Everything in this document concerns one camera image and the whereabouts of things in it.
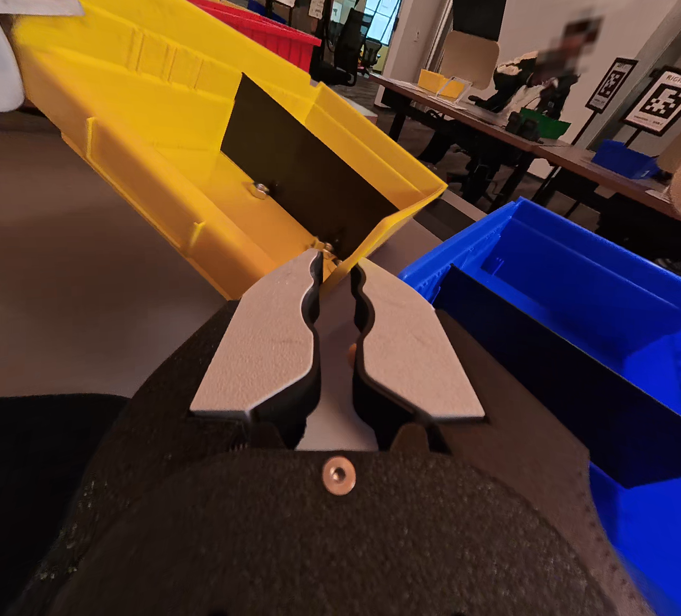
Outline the black panel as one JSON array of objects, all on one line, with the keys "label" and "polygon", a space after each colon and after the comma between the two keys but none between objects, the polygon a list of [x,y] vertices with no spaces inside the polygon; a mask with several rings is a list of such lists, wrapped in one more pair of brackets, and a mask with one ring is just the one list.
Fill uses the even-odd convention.
[{"label": "black panel", "polygon": [[453,31],[498,42],[506,0],[452,0]]}]

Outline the small wooden board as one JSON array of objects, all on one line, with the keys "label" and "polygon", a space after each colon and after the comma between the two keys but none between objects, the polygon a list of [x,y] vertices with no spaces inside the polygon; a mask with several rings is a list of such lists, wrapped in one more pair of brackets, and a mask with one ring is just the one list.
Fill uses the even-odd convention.
[{"label": "small wooden board", "polygon": [[485,90],[492,82],[499,50],[496,41],[453,30],[445,37],[438,73]]}]

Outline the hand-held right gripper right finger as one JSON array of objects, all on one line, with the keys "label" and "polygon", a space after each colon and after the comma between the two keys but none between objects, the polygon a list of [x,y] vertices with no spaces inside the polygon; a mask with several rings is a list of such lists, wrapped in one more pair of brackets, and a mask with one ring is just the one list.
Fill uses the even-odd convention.
[{"label": "hand-held right gripper right finger", "polygon": [[362,258],[351,271],[358,330],[353,407],[376,438],[405,424],[427,432],[475,423],[486,412],[434,307],[403,280]]}]

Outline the black office chair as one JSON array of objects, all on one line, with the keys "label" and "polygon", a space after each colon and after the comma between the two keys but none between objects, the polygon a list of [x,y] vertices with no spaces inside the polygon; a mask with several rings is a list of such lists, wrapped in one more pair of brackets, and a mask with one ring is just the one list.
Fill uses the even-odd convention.
[{"label": "black office chair", "polygon": [[362,46],[371,24],[371,15],[351,9],[333,50],[333,61],[321,61],[314,79],[328,86],[355,85]]}]

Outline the green bin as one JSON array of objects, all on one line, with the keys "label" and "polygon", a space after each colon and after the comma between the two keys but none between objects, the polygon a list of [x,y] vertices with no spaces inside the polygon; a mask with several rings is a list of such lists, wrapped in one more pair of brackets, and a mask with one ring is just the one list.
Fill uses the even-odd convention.
[{"label": "green bin", "polygon": [[571,127],[571,123],[552,119],[537,110],[521,108],[520,115],[524,121],[532,120],[537,124],[539,138],[544,140],[557,140]]}]

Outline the small yellow bin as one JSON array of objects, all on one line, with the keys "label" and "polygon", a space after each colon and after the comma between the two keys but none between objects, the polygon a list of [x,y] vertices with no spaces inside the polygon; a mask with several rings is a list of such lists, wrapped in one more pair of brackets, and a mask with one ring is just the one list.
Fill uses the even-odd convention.
[{"label": "small yellow bin", "polygon": [[435,95],[436,88],[441,82],[442,74],[438,72],[432,72],[430,70],[422,69],[420,70],[419,79],[417,85],[420,89]]}]

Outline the black and white marker board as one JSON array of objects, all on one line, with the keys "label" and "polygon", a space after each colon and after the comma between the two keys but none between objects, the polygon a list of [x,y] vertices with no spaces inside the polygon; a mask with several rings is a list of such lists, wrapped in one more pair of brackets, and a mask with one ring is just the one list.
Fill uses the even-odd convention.
[{"label": "black and white marker board", "polygon": [[637,65],[637,59],[616,58],[586,102],[585,107],[597,114],[605,112],[609,103]]},{"label": "black and white marker board", "polygon": [[680,69],[665,67],[621,118],[636,130],[661,137],[680,117]]}]

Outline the brown office desk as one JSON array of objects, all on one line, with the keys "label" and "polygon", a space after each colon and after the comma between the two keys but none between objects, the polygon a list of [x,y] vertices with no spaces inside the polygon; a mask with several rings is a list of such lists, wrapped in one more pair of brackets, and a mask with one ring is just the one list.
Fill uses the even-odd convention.
[{"label": "brown office desk", "polygon": [[447,135],[471,157],[465,176],[450,176],[447,183],[460,184],[462,197],[469,203],[488,198],[488,187],[498,169],[513,167],[497,194],[490,198],[489,211],[508,203],[511,195],[527,173],[532,162],[540,156],[540,137],[537,123],[513,114],[513,126],[507,130],[496,115],[482,110],[455,106],[452,102],[419,89],[416,84],[404,83],[381,75],[370,75],[369,80],[383,88],[379,104],[394,113],[388,136],[398,141],[407,119],[429,127],[437,134]]},{"label": "brown office desk", "polygon": [[537,143],[534,148],[537,158],[547,160],[550,164],[567,169],[595,182],[598,186],[629,197],[673,220],[680,220],[679,212],[663,197],[666,187],[651,178],[630,179],[604,169],[592,162],[594,156],[592,151],[565,144],[563,141],[554,141],[551,145]]}]

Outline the yellow plastic bin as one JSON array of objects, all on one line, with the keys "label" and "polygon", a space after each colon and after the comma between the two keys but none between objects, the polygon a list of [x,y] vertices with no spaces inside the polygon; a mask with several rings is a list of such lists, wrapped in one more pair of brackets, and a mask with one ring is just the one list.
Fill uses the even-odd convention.
[{"label": "yellow plastic bin", "polygon": [[325,259],[325,290],[445,192],[326,85],[188,1],[79,1],[84,16],[15,21],[27,96],[225,298],[320,241],[220,150],[242,74],[398,208],[347,259]]}]

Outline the red plastic bin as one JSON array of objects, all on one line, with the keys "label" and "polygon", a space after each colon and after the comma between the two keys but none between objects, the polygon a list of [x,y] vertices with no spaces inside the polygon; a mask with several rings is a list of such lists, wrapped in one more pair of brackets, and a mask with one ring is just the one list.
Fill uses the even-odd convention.
[{"label": "red plastic bin", "polygon": [[309,73],[312,52],[321,41],[307,34],[223,0],[186,0],[242,33],[289,63]]}]

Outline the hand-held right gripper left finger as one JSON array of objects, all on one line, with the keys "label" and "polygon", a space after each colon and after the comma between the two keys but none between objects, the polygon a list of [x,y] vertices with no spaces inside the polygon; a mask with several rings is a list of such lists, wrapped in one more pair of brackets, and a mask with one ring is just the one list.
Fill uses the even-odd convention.
[{"label": "hand-held right gripper left finger", "polygon": [[240,298],[190,404],[202,418],[269,423],[301,438],[319,403],[315,322],[323,255],[308,249],[263,276]]}]

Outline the blue plastic bin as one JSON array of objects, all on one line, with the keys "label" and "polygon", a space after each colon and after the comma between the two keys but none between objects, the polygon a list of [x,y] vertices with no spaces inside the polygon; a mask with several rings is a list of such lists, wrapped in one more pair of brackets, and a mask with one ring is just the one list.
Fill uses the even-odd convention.
[{"label": "blue plastic bin", "polygon": [[[399,278],[433,305],[451,265],[680,415],[678,276],[527,200],[473,223]],[[680,479],[625,488],[591,457],[587,468],[634,585],[656,615],[679,615]]]},{"label": "blue plastic bin", "polygon": [[660,170],[656,158],[613,140],[605,140],[600,144],[592,163],[631,180],[651,178]]}]

